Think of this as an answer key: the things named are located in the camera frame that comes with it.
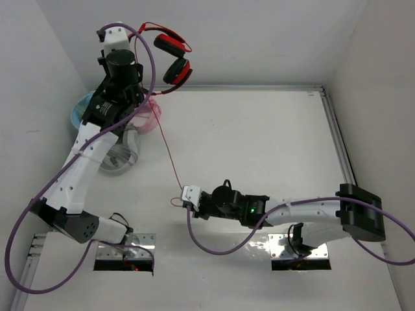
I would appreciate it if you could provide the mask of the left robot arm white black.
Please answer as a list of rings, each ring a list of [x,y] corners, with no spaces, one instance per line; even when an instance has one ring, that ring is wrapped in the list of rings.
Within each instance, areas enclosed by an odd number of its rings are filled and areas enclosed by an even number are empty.
[[[101,166],[122,174],[137,162],[139,134],[130,122],[119,121],[144,99],[139,86],[143,67],[126,49],[103,55],[99,63],[106,76],[80,119],[77,138],[65,161],[67,170],[35,201],[31,211],[81,244],[90,240],[121,244],[132,229],[86,212],[84,204]]]

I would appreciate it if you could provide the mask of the red black headphones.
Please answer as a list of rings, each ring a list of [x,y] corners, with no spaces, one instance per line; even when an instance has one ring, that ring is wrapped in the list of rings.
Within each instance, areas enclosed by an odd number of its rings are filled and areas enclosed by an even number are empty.
[[[169,85],[169,87],[162,91],[152,92],[150,97],[153,97],[155,99],[156,97],[160,97],[162,95],[167,95],[177,91],[188,81],[188,79],[193,73],[193,70],[191,68],[190,61],[185,58],[185,55],[187,53],[192,52],[192,48],[186,42],[186,40],[183,39],[181,35],[157,23],[149,21],[145,22],[140,26],[137,32],[142,34],[148,31],[158,31],[159,34],[154,38],[154,46],[160,49],[161,51],[166,52],[167,54],[170,54],[171,56],[175,57],[175,61],[173,61],[173,63],[169,66],[168,70],[165,72],[163,76],[163,82]],[[161,126],[161,119],[158,122],[157,128],[161,133],[161,138],[163,139],[163,142],[167,149],[167,154],[171,162],[176,182],[178,186],[181,186],[182,184],[180,183],[180,179],[178,177],[178,173],[174,165],[174,160],[172,158],[168,142],[166,140],[163,128]]]

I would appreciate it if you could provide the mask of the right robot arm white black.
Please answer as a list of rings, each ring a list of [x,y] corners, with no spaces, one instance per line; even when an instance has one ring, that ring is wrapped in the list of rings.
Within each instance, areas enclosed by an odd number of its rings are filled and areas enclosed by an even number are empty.
[[[289,231],[282,244],[285,256],[293,259],[307,257],[320,245],[347,237],[365,242],[386,239],[381,199],[349,183],[340,185],[333,200],[294,202],[242,194],[225,180],[212,193],[186,186],[182,201],[193,218],[235,220],[253,230],[287,224]]]

